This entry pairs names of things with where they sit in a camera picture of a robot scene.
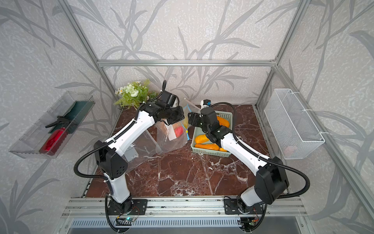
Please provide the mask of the red mango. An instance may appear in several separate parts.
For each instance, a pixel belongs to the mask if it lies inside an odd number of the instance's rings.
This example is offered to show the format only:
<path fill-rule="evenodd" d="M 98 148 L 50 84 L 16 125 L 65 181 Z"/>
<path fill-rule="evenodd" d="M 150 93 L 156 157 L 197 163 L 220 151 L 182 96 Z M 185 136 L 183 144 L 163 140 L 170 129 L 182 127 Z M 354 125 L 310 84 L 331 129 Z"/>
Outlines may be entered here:
<path fill-rule="evenodd" d="M 174 132 L 175 132 L 175 136 L 178 138 L 184 134 L 185 130 L 183 126 L 178 126 L 174 128 Z"/>

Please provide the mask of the orange yellow mango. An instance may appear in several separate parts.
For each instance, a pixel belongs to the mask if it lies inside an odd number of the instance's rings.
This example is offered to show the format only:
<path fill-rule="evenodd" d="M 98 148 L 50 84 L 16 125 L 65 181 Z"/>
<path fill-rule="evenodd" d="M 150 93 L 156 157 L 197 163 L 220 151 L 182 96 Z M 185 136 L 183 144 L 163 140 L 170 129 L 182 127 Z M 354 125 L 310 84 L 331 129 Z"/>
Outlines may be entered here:
<path fill-rule="evenodd" d="M 196 144 L 203 144 L 205 142 L 208 142 L 209 139 L 207 138 L 206 135 L 198 135 L 198 136 L 195 137 L 194 141 L 195 141 Z"/>

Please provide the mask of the clear zip-top bag pink zipper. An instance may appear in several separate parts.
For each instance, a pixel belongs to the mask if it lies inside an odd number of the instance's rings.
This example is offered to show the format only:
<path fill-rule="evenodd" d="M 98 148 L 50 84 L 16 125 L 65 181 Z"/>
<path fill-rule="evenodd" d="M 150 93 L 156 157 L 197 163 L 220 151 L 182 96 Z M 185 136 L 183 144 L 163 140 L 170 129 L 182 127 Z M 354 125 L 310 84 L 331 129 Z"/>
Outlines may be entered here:
<path fill-rule="evenodd" d="M 193 104 L 191 101 L 189 101 L 186 97 L 183 98 L 181 101 L 181 106 L 184 111 L 185 118 L 188 118 L 188 114 L 191 112 L 194 113 L 200 113 L 201 108 Z"/>

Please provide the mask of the clear zip-top bag blue zipper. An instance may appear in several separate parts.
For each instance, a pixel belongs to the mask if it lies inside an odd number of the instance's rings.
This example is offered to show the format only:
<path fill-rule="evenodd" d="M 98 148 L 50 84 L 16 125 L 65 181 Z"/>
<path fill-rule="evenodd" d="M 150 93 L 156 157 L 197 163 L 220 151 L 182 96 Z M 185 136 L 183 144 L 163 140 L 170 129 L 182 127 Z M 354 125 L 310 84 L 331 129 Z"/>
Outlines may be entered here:
<path fill-rule="evenodd" d="M 177 122 L 173 125 L 166 125 L 162 119 L 162 111 L 160 114 L 160 121 L 155 126 L 157 128 L 157 144 L 160 146 L 162 153 L 168 153 L 184 147 L 190 139 L 188 134 L 188 118 Z M 175 136 L 174 128 L 178 126 L 184 127 L 184 134 L 180 137 Z"/>

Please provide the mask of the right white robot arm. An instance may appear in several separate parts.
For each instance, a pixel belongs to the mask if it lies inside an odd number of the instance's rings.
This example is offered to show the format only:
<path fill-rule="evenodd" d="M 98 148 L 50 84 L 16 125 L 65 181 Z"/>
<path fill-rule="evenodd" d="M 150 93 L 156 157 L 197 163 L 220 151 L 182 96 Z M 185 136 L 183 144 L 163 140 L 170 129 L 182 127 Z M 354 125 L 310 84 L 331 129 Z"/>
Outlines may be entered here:
<path fill-rule="evenodd" d="M 261 154 L 237 137 L 235 132 L 236 116 L 237 111 L 234 109 L 231 126 L 221 125 L 217 119 L 214 105 L 211 105 L 210 101 L 206 99 L 203 101 L 200 112 L 190 112 L 188 120 L 190 125 L 201 128 L 212 143 L 233 154 L 255 175 L 255 185 L 237 197 L 240 211 L 248 213 L 249 208 L 257 203 L 270 205 L 277 199 L 298 197 L 306 193 L 311 182 L 305 173 L 284 165 L 278 157 L 269 158 Z M 287 171 L 301 176 L 305 181 L 305 186 L 297 192 L 284 194 L 283 192 L 289 187 Z"/>

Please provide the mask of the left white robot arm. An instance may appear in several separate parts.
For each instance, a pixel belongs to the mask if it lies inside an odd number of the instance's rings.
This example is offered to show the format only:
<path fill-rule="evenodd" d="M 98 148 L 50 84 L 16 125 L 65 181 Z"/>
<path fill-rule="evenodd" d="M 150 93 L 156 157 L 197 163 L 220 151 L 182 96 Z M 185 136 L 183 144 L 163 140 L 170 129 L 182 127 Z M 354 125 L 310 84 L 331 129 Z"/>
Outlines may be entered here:
<path fill-rule="evenodd" d="M 173 125 L 182 121 L 184 111 L 179 103 L 179 97 L 166 91 L 167 81 L 163 81 L 160 94 L 142 103 L 135 117 L 117 134 L 106 141 L 97 141 L 94 149 L 83 155 L 74 165 L 74 173 L 82 178 L 101 178 L 110 189 L 112 206 L 120 214 L 129 213 L 133 207 L 130 191 L 127 187 L 125 172 L 128 163 L 123 158 L 131 144 L 148 128 L 161 121 L 165 125 Z M 96 163 L 103 175 L 88 175 L 79 171 L 79 165 L 90 155 L 94 154 Z"/>

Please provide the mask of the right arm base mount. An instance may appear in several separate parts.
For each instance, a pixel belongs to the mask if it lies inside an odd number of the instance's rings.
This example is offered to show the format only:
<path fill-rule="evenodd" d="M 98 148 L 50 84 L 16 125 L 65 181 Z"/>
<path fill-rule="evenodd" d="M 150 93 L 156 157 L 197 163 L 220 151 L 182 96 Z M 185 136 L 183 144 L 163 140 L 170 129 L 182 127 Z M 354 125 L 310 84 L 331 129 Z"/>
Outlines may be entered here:
<path fill-rule="evenodd" d="M 247 206 L 239 197 L 224 196 L 223 202 L 226 215 L 261 215 L 265 208 L 263 203 Z"/>

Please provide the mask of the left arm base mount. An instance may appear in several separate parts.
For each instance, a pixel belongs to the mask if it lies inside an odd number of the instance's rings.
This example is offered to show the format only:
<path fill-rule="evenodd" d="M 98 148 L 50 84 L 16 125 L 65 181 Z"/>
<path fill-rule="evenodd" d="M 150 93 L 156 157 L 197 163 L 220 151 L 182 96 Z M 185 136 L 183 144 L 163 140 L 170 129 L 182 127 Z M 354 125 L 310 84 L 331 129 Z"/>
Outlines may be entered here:
<path fill-rule="evenodd" d="M 120 204 L 110 198 L 107 205 L 108 215 L 145 215 L 148 205 L 147 199 L 128 198 Z"/>

